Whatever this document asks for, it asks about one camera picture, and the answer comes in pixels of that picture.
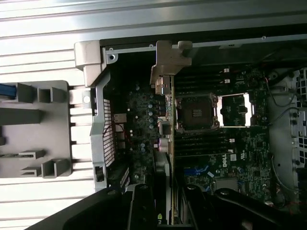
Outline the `open PC case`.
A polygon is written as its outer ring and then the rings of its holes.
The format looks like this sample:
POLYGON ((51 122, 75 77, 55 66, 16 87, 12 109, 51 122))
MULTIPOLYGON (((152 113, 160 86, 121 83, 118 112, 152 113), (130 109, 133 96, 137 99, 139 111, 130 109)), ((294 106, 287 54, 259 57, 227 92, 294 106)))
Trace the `open PC case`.
MULTIPOLYGON (((152 66, 156 64, 157 41, 170 41, 174 48, 179 42, 166 36, 154 41, 138 38, 136 44, 106 44, 94 40, 75 45, 77 62, 88 61, 99 66, 95 79, 89 84, 89 99, 85 101, 93 113, 90 145, 95 190, 116 187, 125 193, 138 184, 146 184, 153 194, 155 230, 195 230, 183 193, 189 183, 176 167, 175 224, 168 224, 166 192, 169 180, 166 176, 169 169, 165 165, 168 163, 165 154, 158 153, 157 167, 152 175, 141 183, 134 183, 130 158, 119 156, 117 151, 113 118, 115 107, 121 106, 122 90, 145 79, 156 94, 150 79, 152 66)), ((191 49, 183 51, 184 57, 191 58, 191 65, 179 73, 186 69, 214 73, 257 69, 263 73, 267 90, 272 197, 264 202, 257 201, 291 216, 290 230, 307 230, 307 33, 211 42, 186 37, 182 41, 192 43, 191 49)), ((206 192, 202 186, 193 185, 206 192)))

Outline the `CPU socket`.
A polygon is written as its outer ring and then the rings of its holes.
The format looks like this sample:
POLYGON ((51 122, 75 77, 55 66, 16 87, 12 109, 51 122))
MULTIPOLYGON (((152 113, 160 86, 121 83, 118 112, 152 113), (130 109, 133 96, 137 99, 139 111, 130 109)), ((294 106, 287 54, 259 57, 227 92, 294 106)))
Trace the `CPU socket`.
POLYGON ((179 133, 206 132, 219 128, 218 98, 212 93, 176 98, 176 129, 179 133))

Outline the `metal socket cover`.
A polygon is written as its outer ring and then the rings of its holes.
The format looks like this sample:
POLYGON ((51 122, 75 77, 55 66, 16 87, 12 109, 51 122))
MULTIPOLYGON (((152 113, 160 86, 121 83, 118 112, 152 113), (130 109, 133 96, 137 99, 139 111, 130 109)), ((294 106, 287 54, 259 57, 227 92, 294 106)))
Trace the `metal socket cover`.
POLYGON ((253 115, 254 105, 250 102, 247 92, 218 97, 217 117, 221 127, 250 127, 253 115))

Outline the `green motherboard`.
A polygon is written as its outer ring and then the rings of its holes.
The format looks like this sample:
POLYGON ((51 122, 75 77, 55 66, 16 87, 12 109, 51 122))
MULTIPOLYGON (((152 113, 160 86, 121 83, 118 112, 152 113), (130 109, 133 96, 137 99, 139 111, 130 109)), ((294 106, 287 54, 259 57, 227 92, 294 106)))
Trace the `green motherboard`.
MULTIPOLYGON (((175 129, 175 151, 187 149, 233 149, 233 153, 195 157, 175 157, 175 167, 189 184, 198 184, 206 192, 228 187, 261 202, 272 195, 269 160, 267 90, 263 73, 257 69, 214 73, 186 69, 175 76, 175 99, 184 95, 212 93, 217 96, 245 93, 254 105, 252 124, 245 128, 219 128, 206 132, 179 133, 175 129)), ((165 120, 165 97, 154 94, 145 79, 123 89, 121 106, 113 118, 117 151, 129 157, 131 180, 141 183, 157 167, 158 153, 166 146, 163 134, 170 134, 165 120)))

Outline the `grey plastic parts rack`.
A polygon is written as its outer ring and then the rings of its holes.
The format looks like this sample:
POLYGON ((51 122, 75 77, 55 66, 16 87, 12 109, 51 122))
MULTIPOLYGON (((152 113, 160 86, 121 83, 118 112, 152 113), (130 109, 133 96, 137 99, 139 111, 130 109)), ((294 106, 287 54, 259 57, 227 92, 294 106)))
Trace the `grey plastic parts rack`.
POLYGON ((0 178, 72 173, 70 94, 66 81, 4 83, 15 99, 0 98, 0 178))

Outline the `blue disk caddy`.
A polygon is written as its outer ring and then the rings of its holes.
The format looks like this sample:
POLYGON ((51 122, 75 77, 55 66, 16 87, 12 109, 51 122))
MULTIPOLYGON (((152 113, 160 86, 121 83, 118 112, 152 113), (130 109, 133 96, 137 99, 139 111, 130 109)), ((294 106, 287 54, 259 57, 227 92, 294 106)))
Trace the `blue disk caddy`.
POLYGON ((16 94, 16 86, 0 83, 0 98, 15 99, 16 94))

